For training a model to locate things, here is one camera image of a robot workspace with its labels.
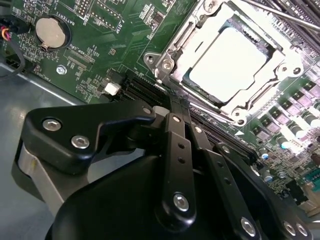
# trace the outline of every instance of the wire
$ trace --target wire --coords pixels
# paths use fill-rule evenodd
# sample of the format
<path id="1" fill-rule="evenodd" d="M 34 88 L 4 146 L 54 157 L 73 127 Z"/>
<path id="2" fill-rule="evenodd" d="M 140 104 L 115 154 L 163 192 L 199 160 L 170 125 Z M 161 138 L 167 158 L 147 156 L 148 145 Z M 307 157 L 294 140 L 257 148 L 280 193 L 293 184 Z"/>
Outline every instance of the wire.
<path id="1" fill-rule="evenodd" d="M 15 54 L 18 56 L 18 58 L 20 60 L 20 65 L 16 70 L 8 73 L 7 75 L 0 76 L 0 81 L 10 79 L 10 78 L 18 75 L 19 73 L 21 73 L 23 71 L 23 69 L 26 66 L 26 60 L 25 60 L 24 55 L 21 52 L 18 44 L 15 43 L 12 39 L 7 41 L 7 44 L 14 50 Z"/>
<path id="2" fill-rule="evenodd" d="M 2 28 L 1 29 L 2 38 L 4 40 L 6 40 L 7 42 L 9 42 L 11 40 L 8 31 L 9 31 L 9 28 Z"/>

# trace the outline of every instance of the black bracket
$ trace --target black bracket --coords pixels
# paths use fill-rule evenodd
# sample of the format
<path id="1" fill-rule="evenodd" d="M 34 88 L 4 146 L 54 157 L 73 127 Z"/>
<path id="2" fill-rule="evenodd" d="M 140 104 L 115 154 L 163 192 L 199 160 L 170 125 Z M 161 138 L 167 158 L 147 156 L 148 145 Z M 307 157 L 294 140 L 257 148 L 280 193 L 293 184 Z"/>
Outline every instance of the black bracket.
<path id="1" fill-rule="evenodd" d="M 26 116 L 13 169 L 21 169 L 25 163 L 30 165 L 29 160 L 34 158 L 38 165 L 43 163 L 41 169 L 49 170 L 56 182 L 59 182 L 57 176 L 83 180 L 91 163 L 142 148 L 146 150 L 144 161 L 156 161 L 162 166 L 159 198 L 152 204 L 157 223 L 163 230 L 169 233 L 194 231 L 199 209 L 196 172 L 205 179 L 210 195 L 215 196 L 215 205 L 209 207 L 217 210 L 212 218 L 220 220 L 219 231 L 224 239 L 259 240 L 264 236 L 312 239 L 307 226 L 253 173 L 232 146 L 210 145 L 205 132 L 192 123 L 184 99 L 173 96 L 170 103 L 171 112 L 166 115 L 157 114 L 143 101 L 33 110 Z M 45 125 L 48 120 L 58 124 Z M 78 145 L 73 141 L 75 136 L 83 137 Z M 39 182 L 29 168 L 21 170 L 25 182 L 26 179 Z M 23 181 L 18 178 L 23 173 L 20 171 L 15 177 L 22 188 Z M 98 184 L 84 188 L 96 191 Z M 30 190 L 30 185 L 25 189 L 34 195 L 40 193 L 48 203 L 48 196 L 40 189 L 42 185 L 36 183 L 36 186 L 34 191 Z M 66 192 L 63 184 L 60 188 Z M 73 201 L 71 195 L 72 192 L 65 194 L 66 202 Z"/>

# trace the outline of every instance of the green circuit board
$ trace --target green circuit board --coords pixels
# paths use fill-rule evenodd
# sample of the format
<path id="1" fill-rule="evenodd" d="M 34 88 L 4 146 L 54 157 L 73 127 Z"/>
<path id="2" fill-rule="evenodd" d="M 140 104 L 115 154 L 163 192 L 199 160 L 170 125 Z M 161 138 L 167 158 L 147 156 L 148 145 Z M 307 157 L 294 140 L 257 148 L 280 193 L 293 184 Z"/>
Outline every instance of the green circuit board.
<path id="1" fill-rule="evenodd" d="M 146 51 L 161 52 L 188 15 L 194 0 L 14 0 L 12 14 L 35 25 L 56 15 L 71 31 L 68 46 L 46 52 L 35 31 L 15 37 L 34 73 L 90 104 L 100 103 L 97 87 L 114 69 L 152 76 L 143 62 Z M 56 72 L 67 68 L 65 75 Z"/>
<path id="2" fill-rule="evenodd" d="M 144 53 L 161 53 L 174 33 L 196 4 L 195 0 L 13 0 L 12 14 L 33 25 L 30 33 L 12 36 L 22 49 L 27 60 L 36 64 L 33 73 L 88 103 L 104 103 L 103 90 L 99 86 L 106 80 L 108 72 L 131 70 L 147 82 L 155 83 L 154 75 L 143 61 Z M 55 15 L 64 20 L 71 32 L 71 41 L 55 51 L 44 51 L 36 39 L 34 26 L 43 16 Z M 292 43 L 300 42 L 296 36 L 285 31 L 283 24 L 274 19 L 274 27 Z M 5 54 L 10 49 L 4 43 Z M 308 140 L 300 142 L 303 150 L 296 154 L 283 150 L 276 142 L 279 133 L 270 133 L 268 140 L 261 141 L 253 129 L 262 126 L 264 116 L 281 102 L 292 99 L 309 81 L 320 77 L 320 57 L 308 48 L 301 51 L 305 72 L 298 78 L 288 78 L 278 87 L 277 93 L 266 102 L 263 109 L 250 116 L 243 127 L 216 121 L 209 115 L 199 112 L 208 122 L 218 126 L 249 148 L 261 147 L 269 151 L 270 159 L 263 164 L 269 167 L 274 181 L 270 186 L 279 192 L 285 184 L 296 179 L 301 185 L 303 178 L 316 168 L 310 160 L 311 154 L 320 154 L 319 144 L 314 143 L 319 129 L 308 133 Z M 56 69 L 63 65 L 67 73 L 60 75 Z M 313 98 L 313 109 L 320 110 L 319 100 Z M 298 104 L 301 115 L 310 109 Z M 285 172 L 285 178 L 279 178 Z"/>

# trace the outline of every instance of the pcie slot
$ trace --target pcie slot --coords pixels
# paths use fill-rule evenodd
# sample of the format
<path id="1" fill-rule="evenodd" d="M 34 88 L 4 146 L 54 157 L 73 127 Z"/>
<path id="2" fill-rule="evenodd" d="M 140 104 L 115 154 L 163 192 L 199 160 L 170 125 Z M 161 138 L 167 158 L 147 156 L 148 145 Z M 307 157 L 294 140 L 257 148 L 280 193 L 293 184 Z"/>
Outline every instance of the pcie slot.
<path id="1" fill-rule="evenodd" d="M 125 87 L 121 90 L 121 93 L 119 94 L 120 97 L 117 99 L 118 101 L 143 100 L 151 106 L 158 105 L 167 107 L 168 96 L 149 82 L 137 76 L 128 77 L 126 81 L 128 82 L 124 83 Z M 252 162 L 256 160 L 256 152 L 239 142 L 233 135 L 219 126 L 212 125 L 193 111 L 190 111 L 190 116 L 195 124 L 203 128 L 211 144 L 226 143 L 237 153 L 249 157 Z"/>
<path id="2" fill-rule="evenodd" d="M 286 11 L 290 10 L 289 6 L 284 5 L 283 3 L 280 4 L 280 6 L 278 4 L 276 4 L 274 1 L 272 0 L 262 0 L 262 3 L 266 4 L 268 7 L 280 10 L 280 11 Z M 288 26 L 292 32 L 299 38 L 301 39 L 301 41 L 303 41 L 304 43 L 306 43 L 314 52 L 317 53 L 317 55 L 320 55 L 320 40 L 319 37 L 308 30 L 304 30 L 303 28 L 301 28 L 300 26 L 297 26 L 296 24 L 290 22 L 290 21 L 286 21 L 286 20 L 282 20 L 282 22 Z"/>
<path id="3" fill-rule="evenodd" d="M 250 161 L 252 162 L 256 161 L 258 157 L 256 152 L 248 148 L 243 143 L 239 142 L 237 139 L 234 138 L 234 136 L 232 136 L 222 128 L 204 121 L 202 117 L 198 116 L 194 112 L 191 112 L 190 115 L 191 115 L 191 120 L 195 124 L 201 126 L 201 128 L 205 131 L 209 141 L 212 144 L 226 143 L 240 155 L 249 157 Z"/>

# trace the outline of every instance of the screw hole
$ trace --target screw hole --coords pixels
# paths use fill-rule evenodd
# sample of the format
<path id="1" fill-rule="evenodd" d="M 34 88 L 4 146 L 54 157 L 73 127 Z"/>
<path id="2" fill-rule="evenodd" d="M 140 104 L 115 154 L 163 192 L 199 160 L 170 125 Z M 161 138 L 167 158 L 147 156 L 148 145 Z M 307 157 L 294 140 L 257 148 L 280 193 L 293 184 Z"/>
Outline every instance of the screw hole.
<path id="1" fill-rule="evenodd" d="M 224 181 L 225 181 L 226 184 L 231 185 L 231 182 L 227 177 L 224 178 Z"/>
<path id="2" fill-rule="evenodd" d="M 298 75 L 300 72 L 301 72 L 301 68 L 300 68 L 300 67 L 296 67 L 296 68 L 293 70 L 293 74 L 294 74 L 294 75 Z"/>
<path id="3" fill-rule="evenodd" d="M 178 161 L 181 164 L 185 164 L 186 163 L 186 160 L 184 160 L 182 157 L 178 157 Z"/>
<path id="4" fill-rule="evenodd" d="M 244 123 L 245 123 L 245 121 L 242 120 L 242 119 L 240 119 L 240 120 L 238 121 L 238 124 L 239 124 L 239 125 L 242 125 L 242 124 L 244 124 Z"/>

